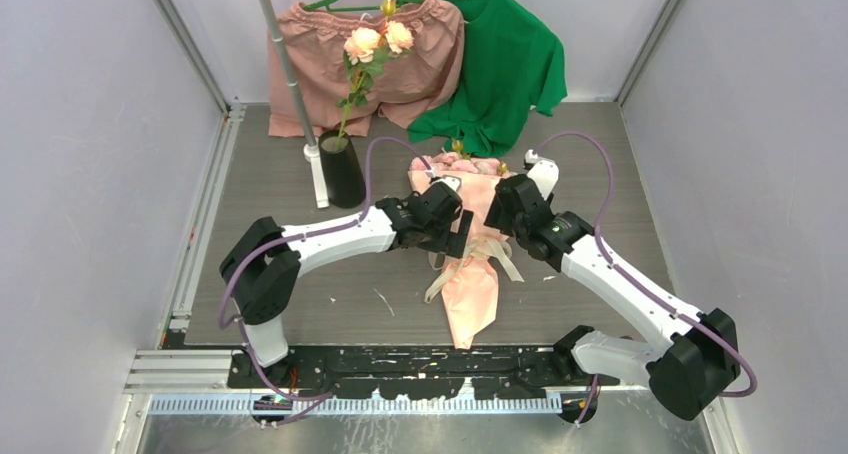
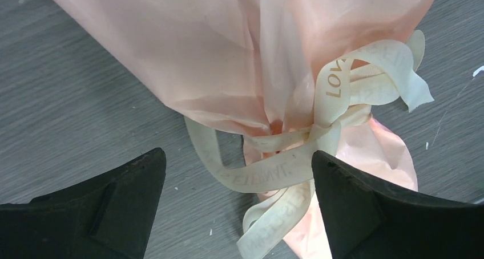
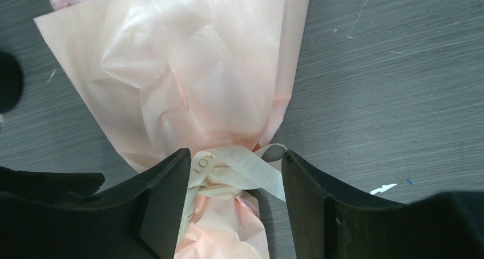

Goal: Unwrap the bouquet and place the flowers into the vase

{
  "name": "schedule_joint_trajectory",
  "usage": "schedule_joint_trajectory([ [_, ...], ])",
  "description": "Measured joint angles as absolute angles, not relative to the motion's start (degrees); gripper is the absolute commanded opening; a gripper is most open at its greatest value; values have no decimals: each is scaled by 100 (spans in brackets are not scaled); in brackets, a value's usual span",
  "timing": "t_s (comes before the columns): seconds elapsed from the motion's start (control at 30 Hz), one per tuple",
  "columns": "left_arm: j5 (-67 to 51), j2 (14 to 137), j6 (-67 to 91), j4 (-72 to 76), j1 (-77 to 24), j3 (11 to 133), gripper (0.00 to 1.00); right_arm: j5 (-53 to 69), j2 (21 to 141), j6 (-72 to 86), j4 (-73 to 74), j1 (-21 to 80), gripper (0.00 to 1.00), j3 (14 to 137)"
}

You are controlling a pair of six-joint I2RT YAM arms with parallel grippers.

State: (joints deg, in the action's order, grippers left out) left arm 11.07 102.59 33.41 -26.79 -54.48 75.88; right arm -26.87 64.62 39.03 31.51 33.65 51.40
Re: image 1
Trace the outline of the black conical vase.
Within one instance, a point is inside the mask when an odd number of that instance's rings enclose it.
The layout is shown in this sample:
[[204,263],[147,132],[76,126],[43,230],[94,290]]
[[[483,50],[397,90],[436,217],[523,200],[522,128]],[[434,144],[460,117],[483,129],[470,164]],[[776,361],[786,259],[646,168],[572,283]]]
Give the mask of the black conical vase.
[[329,203],[342,209],[358,207],[365,200],[366,186],[350,136],[337,130],[324,132],[318,147]]

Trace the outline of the cream printed ribbon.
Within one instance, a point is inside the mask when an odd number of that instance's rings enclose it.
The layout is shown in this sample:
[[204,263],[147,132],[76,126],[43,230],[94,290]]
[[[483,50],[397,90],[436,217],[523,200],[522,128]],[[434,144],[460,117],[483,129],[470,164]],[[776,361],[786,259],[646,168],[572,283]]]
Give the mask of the cream printed ribbon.
[[438,277],[426,289],[424,302],[429,304],[442,292],[443,286],[453,279],[470,259],[488,261],[496,259],[507,277],[513,282],[523,282],[524,278],[512,262],[512,247],[505,240],[492,237],[475,237],[465,247],[459,258],[447,254],[429,253],[428,261],[433,270],[439,271]]

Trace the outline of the pink paper bouquet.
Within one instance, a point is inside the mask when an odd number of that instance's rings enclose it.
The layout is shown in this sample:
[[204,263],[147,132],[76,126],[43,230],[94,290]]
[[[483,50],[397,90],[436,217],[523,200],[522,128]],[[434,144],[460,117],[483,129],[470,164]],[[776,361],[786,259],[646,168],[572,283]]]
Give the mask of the pink paper bouquet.
[[[462,179],[459,195],[463,208],[474,213],[467,244],[475,237],[492,237],[507,242],[505,235],[484,225],[495,186],[501,179],[513,175],[504,163],[496,158],[465,158],[458,152],[415,157],[408,171],[414,191],[424,192],[430,184],[431,172]],[[470,259],[436,296],[442,299],[452,341],[457,349],[471,348],[475,336],[496,319],[499,278],[491,264],[493,260],[496,259]]]

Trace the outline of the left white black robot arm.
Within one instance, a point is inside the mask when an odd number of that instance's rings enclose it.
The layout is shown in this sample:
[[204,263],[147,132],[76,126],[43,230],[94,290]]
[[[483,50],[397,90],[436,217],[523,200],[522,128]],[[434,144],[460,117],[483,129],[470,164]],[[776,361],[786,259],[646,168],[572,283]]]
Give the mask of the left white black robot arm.
[[341,260],[417,248],[446,257],[463,254],[474,214],[465,208],[456,177],[438,178],[424,192],[387,197],[359,213],[316,224],[281,226],[272,217],[254,221],[225,256],[219,273],[224,302],[254,361],[252,372],[269,387],[292,371],[283,313],[297,281]]

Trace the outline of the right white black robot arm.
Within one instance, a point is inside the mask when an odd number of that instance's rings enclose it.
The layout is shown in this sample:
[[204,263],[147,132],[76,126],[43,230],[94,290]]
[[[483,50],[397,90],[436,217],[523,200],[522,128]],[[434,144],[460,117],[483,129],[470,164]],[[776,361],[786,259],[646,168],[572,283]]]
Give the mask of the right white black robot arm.
[[530,176],[496,185],[485,224],[588,288],[641,335],[636,341],[574,328],[554,345],[556,374],[565,383],[597,375],[646,387],[667,411],[691,421],[742,373],[729,314],[705,313],[660,288],[615,255],[597,228],[573,212],[554,213]]

